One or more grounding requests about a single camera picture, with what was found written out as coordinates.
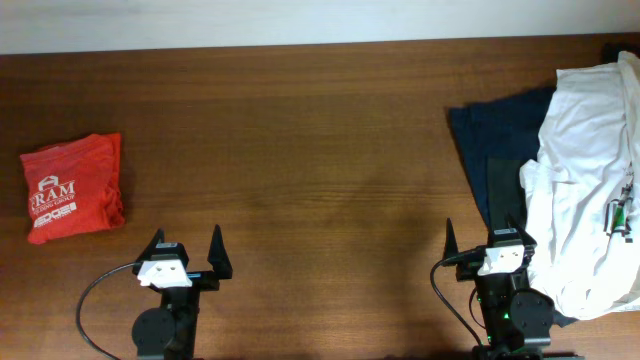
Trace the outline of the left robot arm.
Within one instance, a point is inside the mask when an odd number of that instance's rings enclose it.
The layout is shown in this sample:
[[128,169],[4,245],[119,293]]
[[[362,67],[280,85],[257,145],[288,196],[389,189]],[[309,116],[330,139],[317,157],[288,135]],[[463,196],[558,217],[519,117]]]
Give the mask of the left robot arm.
[[140,285],[161,296],[160,305],[142,312],[132,326],[138,359],[192,359],[194,357],[200,295],[230,280],[233,267],[221,228],[214,227],[207,254],[211,268],[189,271],[183,244],[167,242],[159,229],[137,257],[132,273]]

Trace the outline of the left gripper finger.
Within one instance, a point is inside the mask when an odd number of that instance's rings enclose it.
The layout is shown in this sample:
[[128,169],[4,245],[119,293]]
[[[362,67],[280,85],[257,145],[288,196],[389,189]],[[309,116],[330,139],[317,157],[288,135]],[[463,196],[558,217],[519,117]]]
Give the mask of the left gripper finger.
[[163,243],[164,238],[165,238],[164,230],[159,228],[154,234],[151,241],[147,244],[147,246],[143,249],[140,255],[136,258],[135,265],[132,268],[133,274],[138,274],[140,272],[142,264],[145,261],[151,260],[151,256],[154,254],[156,246],[160,243]]
[[229,280],[233,277],[233,267],[224,246],[221,227],[218,224],[214,227],[207,261],[219,279]]

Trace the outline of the white t-shirt with graphic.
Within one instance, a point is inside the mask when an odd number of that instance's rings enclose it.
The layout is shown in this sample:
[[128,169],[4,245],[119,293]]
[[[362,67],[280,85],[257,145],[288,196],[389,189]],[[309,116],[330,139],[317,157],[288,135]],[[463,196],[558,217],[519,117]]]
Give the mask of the white t-shirt with graphic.
[[534,160],[520,169],[534,289],[562,315],[639,308],[639,58],[559,70]]

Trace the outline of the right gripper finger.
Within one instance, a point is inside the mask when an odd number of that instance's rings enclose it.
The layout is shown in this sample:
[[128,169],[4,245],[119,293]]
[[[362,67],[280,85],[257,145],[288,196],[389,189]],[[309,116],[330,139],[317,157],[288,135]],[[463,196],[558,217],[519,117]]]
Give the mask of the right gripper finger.
[[459,255],[457,240],[450,218],[446,220],[446,236],[442,260],[448,264]]
[[529,235],[521,224],[510,214],[507,214],[507,222],[511,228],[513,228],[518,234],[519,239],[521,240],[523,246],[526,249],[535,249],[537,246],[537,242],[534,238]]

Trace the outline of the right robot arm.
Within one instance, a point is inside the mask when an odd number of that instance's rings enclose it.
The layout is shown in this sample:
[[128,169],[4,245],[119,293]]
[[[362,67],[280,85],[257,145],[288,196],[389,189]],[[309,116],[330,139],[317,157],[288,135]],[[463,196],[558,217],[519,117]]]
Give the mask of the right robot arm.
[[[527,268],[535,254],[536,241],[512,217],[507,226],[489,233],[485,245],[458,249],[451,220],[446,222],[443,257],[430,271],[434,292],[471,333],[476,345],[473,359],[481,360],[570,360],[573,353],[546,353],[551,344],[555,305],[547,295],[530,286]],[[486,341],[469,325],[439,290],[435,273],[455,267],[458,282],[471,281],[470,295],[481,310]]]

